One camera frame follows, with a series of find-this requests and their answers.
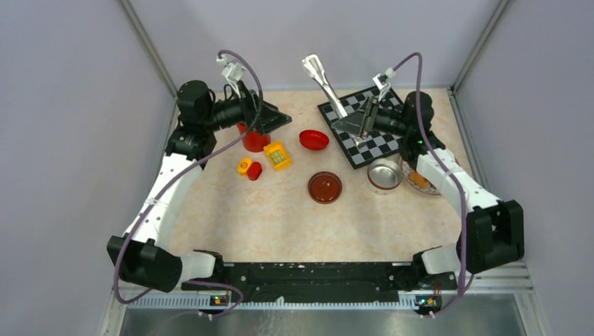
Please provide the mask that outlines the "silver metal tongs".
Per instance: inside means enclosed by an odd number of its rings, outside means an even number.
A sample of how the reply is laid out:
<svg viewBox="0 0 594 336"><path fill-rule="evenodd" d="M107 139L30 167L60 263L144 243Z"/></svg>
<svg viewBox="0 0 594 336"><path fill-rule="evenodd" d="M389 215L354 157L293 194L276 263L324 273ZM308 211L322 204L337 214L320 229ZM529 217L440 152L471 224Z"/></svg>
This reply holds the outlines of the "silver metal tongs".
<svg viewBox="0 0 594 336"><path fill-rule="evenodd" d="M319 59L318 55L311 54L302 59L302 65L305 71L308 73L308 76L311 77L313 81L315 81L319 87L322 89L324 94L326 95L330 105L332 106L333 110L336 112L338 119L344 118L347 115L347 111L345 107L341 104L335 90L332 88L328 78L326 77L326 72L323 67L321 60ZM364 138L351 135L349 134L351 140L353 140L355 146L359 149L362 149L366 146L366 141Z"/></svg>

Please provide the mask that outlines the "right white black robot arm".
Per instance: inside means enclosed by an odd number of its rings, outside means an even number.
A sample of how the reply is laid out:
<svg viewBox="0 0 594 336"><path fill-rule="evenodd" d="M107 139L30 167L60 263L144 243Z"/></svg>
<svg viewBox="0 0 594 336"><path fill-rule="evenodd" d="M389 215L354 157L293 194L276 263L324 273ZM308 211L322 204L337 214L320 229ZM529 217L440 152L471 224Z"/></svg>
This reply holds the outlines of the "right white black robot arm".
<svg viewBox="0 0 594 336"><path fill-rule="evenodd" d="M406 96L399 111L368 97L332 128L363 137L371 131L396 136L399 155L427 179L458 212L462 224L457 242L415 255L412 282L430 288L439 274L478 274L522 259L525 255L524 212L515 200L504 201L477 183L431 130L432 98L423 91Z"/></svg>

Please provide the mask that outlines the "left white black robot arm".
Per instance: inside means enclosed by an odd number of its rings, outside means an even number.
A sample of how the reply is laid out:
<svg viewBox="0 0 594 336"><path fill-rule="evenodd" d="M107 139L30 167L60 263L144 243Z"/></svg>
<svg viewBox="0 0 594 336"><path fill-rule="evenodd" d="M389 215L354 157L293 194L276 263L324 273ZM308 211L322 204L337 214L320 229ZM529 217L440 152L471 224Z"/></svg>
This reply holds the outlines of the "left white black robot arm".
<svg viewBox="0 0 594 336"><path fill-rule="evenodd" d="M216 150L217 131L242 123L250 132L268 135L292 121L243 82L232 97L217 100L205 82L188 81L177 92L177 108L179 124L167 141L148 198L134 222L121 236L112 236L106 246L115 269L113 291L121 303L131 302L122 296L121 281L164 293L194 279L208 289L222 285L225 272L218 253L194 250L177 256L169 252L181 205L207 163L238 143L235 139Z"/></svg>

